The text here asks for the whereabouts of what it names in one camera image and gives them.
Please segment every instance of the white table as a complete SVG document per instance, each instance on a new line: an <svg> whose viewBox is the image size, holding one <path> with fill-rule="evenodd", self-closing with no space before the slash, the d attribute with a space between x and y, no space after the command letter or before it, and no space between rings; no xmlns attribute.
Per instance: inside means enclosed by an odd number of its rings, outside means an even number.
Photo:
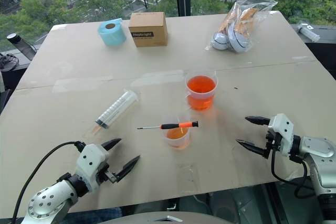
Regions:
<svg viewBox="0 0 336 224"><path fill-rule="evenodd" d="M136 48L127 20L123 27L128 38L117 49L103 44L96 33L99 23L52 30L0 116L0 217L11 216L36 164L65 141L99 144L122 137L112 151L111 170L141 155L127 177L114 185L103 183L71 211L275 181L269 160L235 142L240 138L265 146L266 128L244 120L247 115L283 112L295 124L296 134L336 142L336 83L282 15L273 12L256 31L258 43L240 55L204 50L222 19L167 18L169 44L159 48ZM216 69L219 84L211 109L190 111L200 122L199 128L192 128L191 144L174 150L162 141L160 130L136 130L157 125L166 113L188 111L183 75L197 67ZM141 102L108 130L93 135L94 120L124 88L138 92ZM35 192L74 172L78 156L76 148L66 147L45 162L26 190L20 216ZM278 175L301 176L300 169L277 155Z"/></svg>

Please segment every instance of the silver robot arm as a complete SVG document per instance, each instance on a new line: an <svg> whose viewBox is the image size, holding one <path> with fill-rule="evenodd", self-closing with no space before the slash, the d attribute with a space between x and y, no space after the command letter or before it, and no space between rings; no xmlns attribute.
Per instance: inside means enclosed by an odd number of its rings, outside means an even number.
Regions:
<svg viewBox="0 0 336 224"><path fill-rule="evenodd" d="M77 203L78 198L88 192L98 190L106 180L119 182L135 166L140 156L135 157L119 173L108 171L109 149L121 139L117 138L102 145L89 144L81 150L77 159L74 175L66 173L57 183L37 192L30 200L23 224L55 224L61 221L70 207Z"/></svg>
<svg viewBox="0 0 336 224"><path fill-rule="evenodd" d="M271 119L247 116L254 124L268 125L266 148L237 140L244 148L268 158L270 151L279 151L296 163L306 162L312 184L323 213L323 224L336 224L336 145L326 138L293 135L294 124L285 114Z"/></svg>

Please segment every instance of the orange screwdriver handle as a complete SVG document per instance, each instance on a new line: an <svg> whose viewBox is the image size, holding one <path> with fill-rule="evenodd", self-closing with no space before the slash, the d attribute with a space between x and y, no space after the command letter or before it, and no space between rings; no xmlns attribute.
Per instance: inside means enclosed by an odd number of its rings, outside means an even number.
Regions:
<svg viewBox="0 0 336 224"><path fill-rule="evenodd" d="M198 127L198 121L186 123L167 123L161 124L160 129L167 130L173 128Z"/></svg>

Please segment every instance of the brown box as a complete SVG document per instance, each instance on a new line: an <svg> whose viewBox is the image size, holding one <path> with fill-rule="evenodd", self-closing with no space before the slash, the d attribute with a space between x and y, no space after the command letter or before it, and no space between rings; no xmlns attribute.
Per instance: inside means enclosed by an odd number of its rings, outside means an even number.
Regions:
<svg viewBox="0 0 336 224"><path fill-rule="evenodd" d="M128 28L137 47L167 45L167 25L164 13L132 13Z"/></svg>

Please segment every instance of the small plastic cup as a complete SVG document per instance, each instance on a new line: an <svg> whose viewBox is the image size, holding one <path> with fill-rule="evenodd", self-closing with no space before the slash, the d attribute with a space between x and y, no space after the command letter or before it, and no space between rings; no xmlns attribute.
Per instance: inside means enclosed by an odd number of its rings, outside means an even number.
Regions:
<svg viewBox="0 0 336 224"><path fill-rule="evenodd" d="M189 122L190 116L186 114L166 116L162 123L183 123ZM162 130L163 139L174 148L184 149L190 143L190 128L174 128Z"/></svg>
<svg viewBox="0 0 336 224"><path fill-rule="evenodd" d="M189 72L185 76L187 101L193 110L209 109L215 97L218 85L216 71L200 70Z"/></svg>

